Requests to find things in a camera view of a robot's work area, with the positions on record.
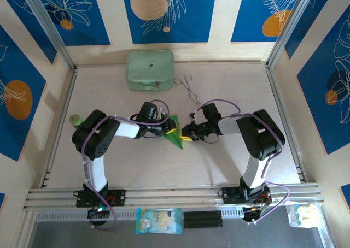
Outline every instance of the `white table surface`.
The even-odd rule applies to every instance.
[[[263,64],[176,63],[176,78],[191,74],[192,90],[204,103],[227,99],[245,113],[266,109],[282,129],[275,100]],[[72,143],[75,131],[72,114],[82,118],[95,109],[107,115],[130,117],[144,102],[162,99],[177,114],[180,126],[198,106],[188,98],[182,85],[161,92],[139,92],[127,88],[125,65],[79,68],[68,113],[63,126],[48,188],[76,188],[84,183],[81,155]],[[226,103],[217,103],[223,116],[236,112]],[[216,144],[183,141],[181,150],[165,138],[129,139],[115,137],[105,154],[105,173],[110,187],[165,187],[238,184],[249,153],[240,134],[220,137]],[[273,160],[266,179],[276,183],[299,183],[289,146]]]

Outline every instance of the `green paper triangle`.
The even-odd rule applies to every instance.
[[[181,150],[183,150],[182,140],[180,138],[181,130],[180,130],[179,118],[177,117],[177,115],[171,115],[169,118],[171,118],[176,122],[177,130],[170,134],[164,135],[164,137],[168,139],[170,142],[172,142],[173,144],[175,144],[176,146],[178,146]]]

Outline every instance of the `mint green pouch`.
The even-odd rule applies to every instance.
[[[126,81],[134,91],[166,91],[174,85],[174,55],[169,50],[136,50],[126,62]]]

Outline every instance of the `robotic arm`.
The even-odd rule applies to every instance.
[[[234,114],[224,118],[214,103],[207,104],[201,109],[207,121],[196,124],[195,114],[190,114],[194,120],[181,130],[180,136],[187,141],[204,141],[210,134],[217,136],[230,133],[242,134],[250,153],[247,170],[240,179],[239,187],[223,187],[221,197],[224,204],[249,204],[250,208],[243,208],[244,220],[252,222],[258,219],[271,204],[270,189],[265,184],[265,177],[271,164],[271,157],[278,154],[281,146],[285,144],[284,135],[263,109],[253,114]]]
[[[270,189],[264,183],[267,169],[270,165],[270,158],[281,151],[285,138],[281,130],[274,123],[265,110],[259,110],[253,114],[235,114],[222,118],[214,103],[207,104],[201,108],[206,122],[197,124],[194,120],[181,130],[180,137],[187,141],[205,140],[210,134],[221,136],[230,133],[241,133],[244,143],[250,153],[246,172],[240,179],[237,187],[223,187],[221,189],[225,204],[247,204],[250,207],[244,208],[244,220],[251,222],[261,216],[261,213],[271,204]],[[156,136],[170,134],[177,129],[176,123],[166,119],[166,115],[161,119],[155,118],[158,115],[156,105],[146,102],[140,112],[131,117],[136,117],[136,121],[145,123],[139,125],[129,121],[118,121],[107,119],[101,124],[85,146],[85,155],[89,158],[87,166],[89,178],[94,189],[104,198],[113,197],[121,203],[111,202],[111,206],[122,206],[125,196],[124,190],[109,190],[107,179],[104,175],[103,158],[114,136],[139,139],[146,132],[152,132]],[[90,116],[74,132],[72,142],[77,151],[81,152],[82,146],[94,127],[103,120],[106,115],[94,110]],[[266,129],[262,122],[267,125],[274,135]],[[77,192],[77,207],[92,207],[101,205],[101,200],[96,196],[89,184],[83,185],[83,190]]]

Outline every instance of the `wire hook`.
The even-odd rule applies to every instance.
[[[186,84],[185,84],[180,78],[174,79],[174,83],[175,83],[176,85],[182,84],[182,85],[186,88],[186,90],[188,91],[188,97],[189,97],[192,101],[194,101],[196,104],[200,104],[200,102],[198,101],[198,96],[197,96],[197,94],[195,94],[195,93],[191,90],[191,88],[190,88],[189,81],[192,80],[192,76],[191,76],[190,74],[186,74],[185,77],[184,77],[184,79],[185,79]]]

